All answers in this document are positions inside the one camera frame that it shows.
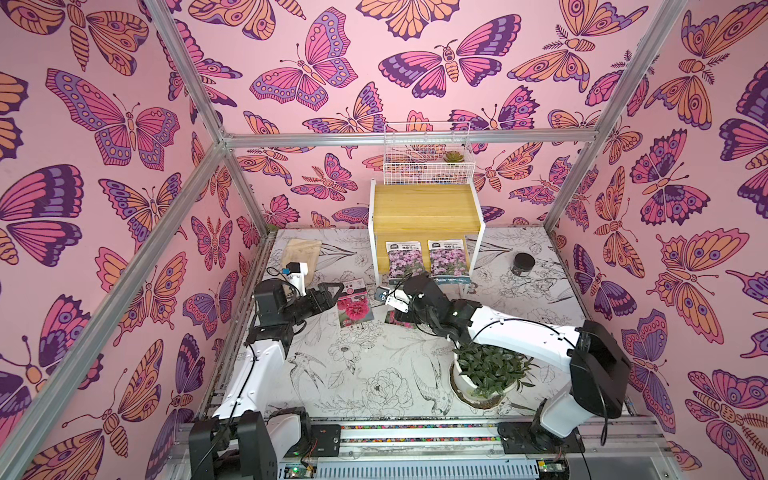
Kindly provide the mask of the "green seed bag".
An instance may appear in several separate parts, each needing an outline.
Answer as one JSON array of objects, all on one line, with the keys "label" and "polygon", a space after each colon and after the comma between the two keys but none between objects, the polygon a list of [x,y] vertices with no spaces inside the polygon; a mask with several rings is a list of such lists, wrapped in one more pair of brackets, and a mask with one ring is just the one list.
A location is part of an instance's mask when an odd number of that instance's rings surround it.
[{"label": "green seed bag", "polygon": [[395,309],[389,310],[386,313],[384,323],[407,329],[414,329],[416,325],[416,322],[410,313],[404,313]]}]

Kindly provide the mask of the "pink hollyhock seed bag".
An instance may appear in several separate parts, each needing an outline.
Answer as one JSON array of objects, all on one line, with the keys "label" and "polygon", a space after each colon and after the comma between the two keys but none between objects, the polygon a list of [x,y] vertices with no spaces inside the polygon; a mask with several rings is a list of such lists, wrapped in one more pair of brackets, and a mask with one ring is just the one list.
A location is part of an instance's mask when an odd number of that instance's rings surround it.
[{"label": "pink hollyhock seed bag", "polygon": [[341,328],[352,327],[374,319],[368,290],[363,279],[344,282],[336,306]]}]

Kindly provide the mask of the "purple flower seed bag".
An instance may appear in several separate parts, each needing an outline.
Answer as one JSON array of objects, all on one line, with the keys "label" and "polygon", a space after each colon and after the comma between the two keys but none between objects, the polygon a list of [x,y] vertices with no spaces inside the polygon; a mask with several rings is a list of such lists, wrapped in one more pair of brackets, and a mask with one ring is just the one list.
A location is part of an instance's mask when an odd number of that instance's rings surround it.
[{"label": "purple flower seed bag", "polygon": [[438,284],[469,284],[469,263],[464,241],[429,240],[430,276]]},{"label": "purple flower seed bag", "polygon": [[386,252],[390,284],[426,272],[421,244],[418,241],[387,242]]}]

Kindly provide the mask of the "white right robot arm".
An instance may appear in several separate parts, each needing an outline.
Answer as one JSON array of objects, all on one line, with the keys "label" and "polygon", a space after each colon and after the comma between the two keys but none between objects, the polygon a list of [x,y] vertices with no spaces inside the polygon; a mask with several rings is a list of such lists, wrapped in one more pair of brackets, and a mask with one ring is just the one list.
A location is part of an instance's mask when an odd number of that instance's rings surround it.
[{"label": "white right robot arm", "polygon": [[550,325],[502,313],[474,300],[449,299],[426,274],[398,288],[380,287],[376,298],[457,346],[490,345],[543,362],[570,375],[567,386],[536,414],[539,429],[565,438],[592,417],[622,416],[631,365],[603,325]]}]

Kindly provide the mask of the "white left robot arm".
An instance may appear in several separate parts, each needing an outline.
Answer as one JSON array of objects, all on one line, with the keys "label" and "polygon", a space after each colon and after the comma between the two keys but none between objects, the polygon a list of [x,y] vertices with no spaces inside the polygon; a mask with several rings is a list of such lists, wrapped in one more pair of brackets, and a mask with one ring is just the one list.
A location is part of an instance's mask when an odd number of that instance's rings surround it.
[{"label": "white left robot arm", "polygon": [[241,344],[222,404],[212,418],[194,423],[188,440],[193,479],[215,479],[214,456],[237,440],[240,473],[252,479],[275,479],[286,454],[311,443],[311,423],[301,407],[265,415],[273,388],[295,336],[294,327],[336,306],[341,282],[323,282],[289,301],[279,278],[256,285],[256,316]]}]

